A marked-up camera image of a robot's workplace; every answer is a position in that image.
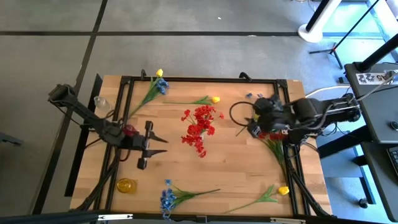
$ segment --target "light stand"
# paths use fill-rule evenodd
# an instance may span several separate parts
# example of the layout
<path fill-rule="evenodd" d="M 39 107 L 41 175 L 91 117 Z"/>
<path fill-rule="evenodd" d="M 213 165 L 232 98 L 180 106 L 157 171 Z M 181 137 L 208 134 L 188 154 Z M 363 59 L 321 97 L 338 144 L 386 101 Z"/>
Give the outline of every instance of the light stand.
<path fill-rule="evenodd" d="M 365 18 L 365 16 L 373 9 L 373 7 L 379 2 L 379 0 L 376 0 L 373 5 L 362 15 L 362 17 L 358 20 L 358 22 L 355 23 L 355 25 L 348 31 L 348 33 L 336 44 L 333 44 L 333 47 L 331 49 L 327 50 L 316 50 L 313 52 L 309 52 L 309 54 L 317 54 L 317 53 L 329 53 L 333 54 L 337 60 L 338 65 L 340 66 L 340 69 L 343 69 L 343 64 L 340 61 L 340 58 L 337 56 L 336 49 L 338 46 L 349 36 L 349 34 L 355 29 L 355 27 Z"/>

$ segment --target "wooden table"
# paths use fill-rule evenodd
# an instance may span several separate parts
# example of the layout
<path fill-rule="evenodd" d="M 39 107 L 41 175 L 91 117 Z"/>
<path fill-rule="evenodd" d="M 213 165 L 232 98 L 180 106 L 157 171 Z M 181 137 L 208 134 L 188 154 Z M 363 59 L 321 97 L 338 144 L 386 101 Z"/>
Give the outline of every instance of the wooden table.
<path fill-rule="evenodd" d="M 120 79 L 120 76 L 108 75 L 103 80 L 100 95 L 113 105 L 116 102 Z M 304 97 L 300 81 L 288 80 L 287 83 L 291 101 Z M 254 201 L 272 184 L 275 184 L 275 189 L 286 185 L 282 171 L 271 151 L 262 142 L 253 139 L 247 131 L 235 136 L 241 127 L 234 124 L 228 116 L 233 103 L 248 100 L 245 99 L 248 92 L 254 95 L 249 100 L 251 102 L 256 100 L 258 93 L 262 93 L 264 97 L 273 95 L 272 85 L 197 82 L 169 82 L 169 84 L 170 89 L 165 96 L 159 96 L 145 105 L 128 121 L 141 133 L 145 131 L 145 121 L 153 121 L 156 135 L 168 140 L 169 143 L 151 141 L 150 148 L 166 149 L 168 152 L 148 159 L 145 170 L 136 168 L 137 159 L 141 155 L 138 151 L 132 151 L 129 159 L 120 163 L 117 179 L 129 178 L 137 181 L 137 192 L 132 195 L 122 194 L 115 188 L 112 211 L 160 213 L 159 199 L 161 191 L 166 189 L 165 179 L 172 179 L 178 188 L 190 192 L 221 189 L 184 202 L 173 211 L 174 214 L 223 215 L 222 213 L 227 210 Z M 148 88 L 149 82 L 134 83 L 130 111 L 142 100 Z M 214 107 L 225 114 L 225 119 L 218 119 L 213 123 L 216 128 L 214 136 L 205 136 L 204 146 L 208 153 L 201 159 L 193 146 L 181 142 L 181 136 L 186 135 L 189 123 L 182 122 L 180 118 L 186 109 L 193 111 L 197 106 L 167 105 L 162 102 L 195 101 L 205 95 L 221 98 Z M 126 94 L 122 100 L 119 117 L 123 115 L 125 96 Z M 105 116 L 99 110 L 95 113 L 99 117 Z M 243 117 L 251 116 L 250 106 L 237 106 L 233 116 L 244 123 Z M 87 143 L 97 138 L 97 134 L 91 133 Z M 98 182 L 105 147 L 105 142 L 99 142 L 85 150 L 70 208 L 79 206 Z M 123 150 L 121 157 L 125 155 L 126 150 Z M 308 146 L 302 146 L 300 155 L 306 186 L 323 209 L 331 213 L 318 153 Z M 101 198 L 101 208 L 104 208 L 107 192 L 106 186 Z M 298 210 L 303 213 L 299 192 L 297 189 Z M 289 196 L 275 195 L 274 198 L 279 202 L 256 203 L 228 215 L 291 217 Z"/>

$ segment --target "black desk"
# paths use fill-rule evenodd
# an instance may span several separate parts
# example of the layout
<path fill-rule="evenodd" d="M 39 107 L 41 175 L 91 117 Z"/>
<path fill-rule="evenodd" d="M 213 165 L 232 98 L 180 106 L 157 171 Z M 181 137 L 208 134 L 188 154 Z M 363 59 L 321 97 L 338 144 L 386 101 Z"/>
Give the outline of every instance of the black desk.
<path fill-rule="evenodd" d="M 387 216 L 392 222 L 398 222 L 398 177 L 388 158 L 387 147 L 371 142 L 363 142 L 361 147 Z"/>
<path fill-rule="evenodd" d="M 353 64 L 344 66 L 346 77 L 351 84 L 355 97 L 365 95 L 377 85 L 360 85 Z M 398 70 L 398 65 L 383 63 L 373 66 L 371 73 L 384 73 L 385 70 Z M 391 88 L 386 85 L 380 88 Z M 390 128 L 391 121 L 398 122 L 398 88 L 373 93 L 359 102 L 366 125 L 348 135 L 338 138 L 319 147 L 321 158 L 330 156 L 361 142 L 378 142 L 382 144 L 398 144 L 398 131 Z"/>

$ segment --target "gray floor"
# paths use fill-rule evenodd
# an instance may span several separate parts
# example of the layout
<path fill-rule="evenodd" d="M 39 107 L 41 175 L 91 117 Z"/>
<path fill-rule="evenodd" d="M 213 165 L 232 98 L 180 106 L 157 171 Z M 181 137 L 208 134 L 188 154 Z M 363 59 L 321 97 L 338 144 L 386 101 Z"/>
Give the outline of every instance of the gray floor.
<path fill-rule="evenodd" d="M 100 0 L 1 1 L 0 30 L 90 31 L 100 4 Z M 360 4 L 342 4 L 336 13 L 355 12 L 358 17 L 363 10 L 366 8 Z M 312 14 L 306 2 L 290 0 L 250 0 L 244 4 L 234 0 L 114 0 L 107 5 L 100 30 L 295 32 Z M 338 20 L 343 17 L 335 14 L 325 27 L 327 31 L 347 31 L 349 26 Z M 371 18 L 364 23 L 367 25 L 357 32 L 377 32 Z M 0 36 L 0 131 L 25 141 L 21 147 L 0 144 L 0 216 L 29 212 L 62 117 L 47 102 L 47 93 L 58 83 L 74 84 L 88 39 Z M 332 56 L 308 54 L 328 49 L 337 41 L 339 38 L 309 44 L 299 37 L 97 37 L 79 99 L 88 102 L 97 73 L 138 75 L 142 68 L 149 74 L 163 68 L 165 75 L 178 77 L 237 77 L 245 71 L 253 78 L 302 80 L 309 93 L 336 85 L 336 79 L 343 75 Z M 381 39 L 349 38 L 338 53 L 343 63 L 351 63 L 365 59 L 383 43 Z M 384 60 L 393 61 L 390 55 Z M 344 92 L 333 90 L 314 97 L 333 98 Z M 46 213 L 68 209 L 69 199 L 63 193 L 78 134 L 77 126 L 71 124 L 44 207 Z M 331 201 L 338 216 L 342 200 Z M 349 212 L 341 215 L 359 219 Z"/>

